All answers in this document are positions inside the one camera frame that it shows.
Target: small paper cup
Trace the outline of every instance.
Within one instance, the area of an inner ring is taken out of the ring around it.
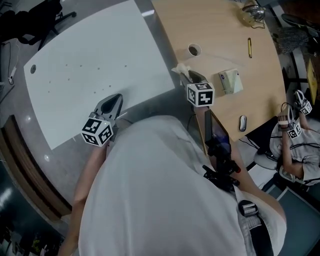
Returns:
[[[202,49],[199,44],[191,43],[188,45],[188,48],[185,50],[185,58],[190,59],[198,57],[202,53]]]

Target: hole in board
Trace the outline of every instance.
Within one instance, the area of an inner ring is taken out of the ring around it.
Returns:
[[[30,73],[34,74],[36,72],[37,66],[36,65],[32,65],[31,69],[30,69]]]

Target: leg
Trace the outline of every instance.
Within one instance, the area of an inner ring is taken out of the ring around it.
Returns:
[[[42,48],[42,46],[44,45],[45,41],[46,41],[47,37],[43,38],[40,42],[40,45],[39,45],[39,48],[38,48],[38,51],[40,51],[40,49]]]
[[[78,247],[80,224],[85,204],[95,177],[106,160],[108,144],[109,142],[101,148],[96,147],[92,151],[79,177],[74,191],[68,234],[59,249],[58,256],[72,255]]]
[[[240,185],[238,188],[241,191],[245,191],[251,195],[254,195],[255,197],[259,198],[260,200],[264,201],[266,204],[271,206],[275,211],[277,211],[284,220],[286,220],[285,212],[282,208],[282,206],[279,204],[277,200],[275,200],[272,196],[269,194],[263,192],[260,190],[257,185],[254,183],[253,179],[249,175],[244,162],[241,158],[240,152],[235,145],[235,143],[230,139],[230,145],[231,145],[231,159],[235,161],[235,163],[241,168],[241,172],[239,173],[232,173],[230,176],[240,182]]]
[[[302,114],[301,112],[299,112],[299,118],[300,118],[301,128],[303,128],[305,130],[310,130],[306,116],[304,114]]]
[[[41,39],[43,39],[44,37],[43,36],[35,36],[34,38],[30,39],[29,41],[28,40],[22,40],[21,43],[24,44],[24,42],[27,42],[27,44],[29,44],[30,46],[33,46],[35,43],[37,43],[38,41],[40,41]]]
[[[292,162],[290,137],[286,131],[282,132],[282,160],[285,172],[290,173],[299,179],[304,178],[303,164],[300,162]]]
[[[52,31],[53,31],[53,33],[55,33],[57,36],[59,35],[59,32],[56,30],[56,28],[55,28],[55,27],[53,27],[51,30],[52,30]]]
[[[64,21],[66,18],[68,18],[68,17],[70,17],[70,16],[76,17],[76,16],[77,16],[77,13],[76,13],[75,11],[73,11],[73,12],[71,12],[71,13],[63,16],[62,18],[58,18],[58,19],[55,21],[55,24],[58,24],[58,23]]]

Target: computer mouse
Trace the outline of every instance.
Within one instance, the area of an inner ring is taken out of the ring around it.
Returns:
[[[244,132],[247,129],[247,117],[245,115],[240,116],[239,130]]]

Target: black strap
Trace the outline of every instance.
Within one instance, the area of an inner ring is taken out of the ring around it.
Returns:
[[[259,217],[261,225],[250,229],[251,240],[256,256],[274,256],[272,244],[265,222]]]
[[[274,256],[268,229],[263,219],[259,217],[259,210],[256,204],[248,200],[242,200],[238,204],[238,208],[242,216],[244,216],[248,222],[252,221],[249,220],[252,216],[256,218],[256,223],[260,222],[250,229],[251,241],[256,256]]]

